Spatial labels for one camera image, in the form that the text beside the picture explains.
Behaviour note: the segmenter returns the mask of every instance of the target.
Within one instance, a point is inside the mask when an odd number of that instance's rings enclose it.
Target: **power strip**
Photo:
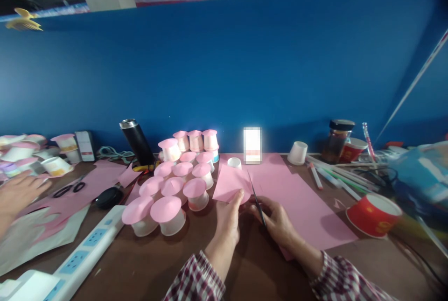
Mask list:
[[[68,301],[72,298],[123,227],[121,215],[124,209],[124,205],[114,206],[59,266],[53,276],[60,280],[43,301]]]

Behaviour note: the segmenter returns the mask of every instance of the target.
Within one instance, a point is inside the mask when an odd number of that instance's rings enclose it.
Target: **wooden table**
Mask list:
[[[218,163],[215,167],[214,178],[217,177]],[[93,168],[91,163],[79,164],[74,172],[54,181],[49,191],[61,188]],[[305,166],[290,166],[290,169],[299,173],[316,190],[314,179]],[[335,204],[335,198],[347,207],[354,203],[353,199],[324,181],[323,185],[324,190],[316,190],[317,194],[349,225],[344,207],[340,203]],[[210,196],[213,191],[214,187],[209,190]],[[147,237],[138,238],[132,228],[125,225],[72,300],[160,300],[185,261],[191,254],[204,249],[215,232],[213,200],[201,212],[192,212],[188,207],[185,209],[187,222],[173,237],[165,237],[157,229]],[[72,244],[44,253],[5,274],[1,281],[17,279],[29,269],[53,273],[106,213],[92,205]],[[294,261],[283,259],[277,245],[257,221],[249,215],[242,215],[240,231],[241,239],[225,282],[226,300],[315,299],[301,267]],[[428,278],[430,274],[425,273],[415,260],[409,259],[392,237],[391,240],[376,240],[364,237],[356,230],[354,232],[360,236],[358,241],[330,249],[328,254],[348,258],[366,278],[402,301],[432,300],[435,297],[436,284]],[[448,272],[446,259],[434,245],[401,236],[440,274]]]

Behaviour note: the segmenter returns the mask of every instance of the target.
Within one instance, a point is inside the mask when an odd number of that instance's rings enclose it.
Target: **plaid sleeve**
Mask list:
[[[210,300],[223,297],[225,286],[205,254],[192,255],[176,276],[164,301]]]
[[[317,299],[322,301],[397,301],[379,287],[371,284],[343,257],[331,258],[323,253],[321,274],[311,282]]]

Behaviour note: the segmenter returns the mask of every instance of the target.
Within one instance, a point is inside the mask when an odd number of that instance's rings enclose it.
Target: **hand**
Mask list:
[[[217,226],[215,237],[230,241],[234,246],[239,241],[238,210],[244,197],[240,189],[230,203],[216,202]]]
[[[0,187],[0,213],[15,217],[33,200],[51,186],[51,182],[29,176],[30,170],[23,172]]]
[[[305,244],[305,240],[297,233],[291,224],[288,214],[280,203],[264,196],[258,196],[257,198],[261,207],[267,208],[271,214],[269,217],[263,212],[263,217],[269,234],[279,246],[291,251],[292,247]],[[255,198],[251,197],[250,202],[254,203]],[[262,223],[260,213],[255,205],[252,204],[249,207],[249,212]]]

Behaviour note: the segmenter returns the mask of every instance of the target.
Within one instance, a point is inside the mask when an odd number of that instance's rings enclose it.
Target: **black scissors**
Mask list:
[[[72,188],[73,188],[73,192],[80,191],[82,188],[85,187],[85,182],[82,182],[83,178],[85,178],[85,175],[83,175],[80,178],[78,178],[78,181],[75,184],[70,184],[70,185],[68,185],[66,187],[63,187],[63,188],[59,189],[57,192],[55,192],[53,194],[53,197],[54,198],[62,197],[67,192],[69,192]]]
[[[253,191],[253,195],[255,196],[255,204],[257,205],[258,212],[260,213],[261,221],[263,222],[264,227],[266,227],[266,221],[265,221],[265,218],[263,217],[263,210],[261,209],[260,203],[258,203],[257,194],[255,193],[255,189],[253,188],[251,175],[249,174],[249,172],[247,172],[247,173],[249,175],[249,180],[251,180],[252,191]]]

